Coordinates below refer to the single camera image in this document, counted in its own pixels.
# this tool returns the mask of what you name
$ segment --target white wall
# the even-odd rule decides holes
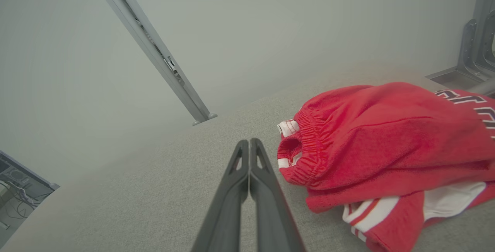
[[[475,0],[138,2],[221,117],[344,62],[452,67]],[[191,125],[104,0],[0,0],[0,36],[0,149],[48,180]]]

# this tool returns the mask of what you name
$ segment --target red sweatshirt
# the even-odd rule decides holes
[[[378,219],[384,215],[381,220],[391,211],[410,212],[411,208],[397,206],[408,197],[415,202],[407,204],[421,208],[416,214],[423,218],[412,218],[421,231],[430,217],[452,216],[426,216],[424,208],[431,207],[431,201],[439,204],[440,192],[434,190],[468,183],[460,189],[477,192],[475,183],[495,181],[493,108],[495,100],[485,96],[459,90],[432,93],[401,82],[324,92],[306,102],[293,120],[280,123],[279,169],[289,183],[307,187],[306,202],[316,213],[341,204],[348,212],[361,208],[359,218],[346,220],[353,228],[366,223],[370,212],[380,215]],[[383,197],[393,199],[382,201]],[[461,211],[475,197],[467,199]],[[484,194],[483,201],[492,197]],[[375,223],[368,220],[361,226],[362,239],[379,227],[380,221]],[[410,250],[419,232],[413,235],[395,246],[383,242],[373,246],[376,236],[366,242],[376,251]]]

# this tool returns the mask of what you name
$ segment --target red garment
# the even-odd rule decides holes
[[[362,208],[365,216],[349,223],[365,227],[360,238],[372,250],[408,251],[426,219],[424,193],[495,181],[493,108],[485,96],[434,94],[401,82],[328,91],[280,123],[279,169],[289,183],[307,187],[306,203],[316,213],[341,204]],[[483,201],[495,196],[491,189]],[[383,219],[363,221],[369,213]],[[405,236],[391,223],[409,228]]]

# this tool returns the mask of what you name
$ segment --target metal post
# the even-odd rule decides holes
[[[137,0],[106,1],[156,67],[156,70],[160,72],[175,95],[179,97],[180,101],[196,120],[193,125],[216,117],[216,114],[210,114],[196,90],[194,90],[184,72],[153,28]]]

